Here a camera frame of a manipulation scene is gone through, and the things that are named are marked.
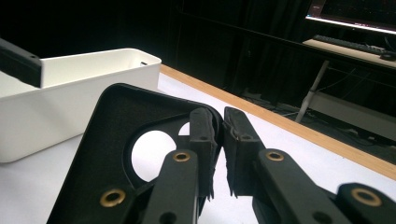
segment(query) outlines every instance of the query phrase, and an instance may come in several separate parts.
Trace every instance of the white tabletop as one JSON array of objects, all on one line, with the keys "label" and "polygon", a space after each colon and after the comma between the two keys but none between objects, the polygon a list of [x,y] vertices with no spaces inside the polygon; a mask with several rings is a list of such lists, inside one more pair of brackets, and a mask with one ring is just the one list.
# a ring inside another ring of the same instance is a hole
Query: white tabletop
[{"label": "white tabletop", "polygon": [[[176,97],[212,105],[220,114],[223,114],[223,109],[227,106],[226,103],[163,74],[160,74],[159,90]],[[394,180],[265,120],[249,114],[247,117],[266,147],[278,148],[289,153],[317,185],[336,193],[339,185],[358,182],[378,189],[396,201]],[[80,140],[81,135],[21,160],[0,164],[1,223],[47,222]],[[158,174],[164,154],[166,153],[157,153],[158,158],[151,160],[157,162],[150,165],[145,160],[147,155],[137,154],[135,159],[140,160],[140,174],[148,178]],[[205,203],[198,223],[257,223],[251,197],[235,199],[230,196],[225,163],[224,153],[221,152],[214,177],[215,199]]]}]

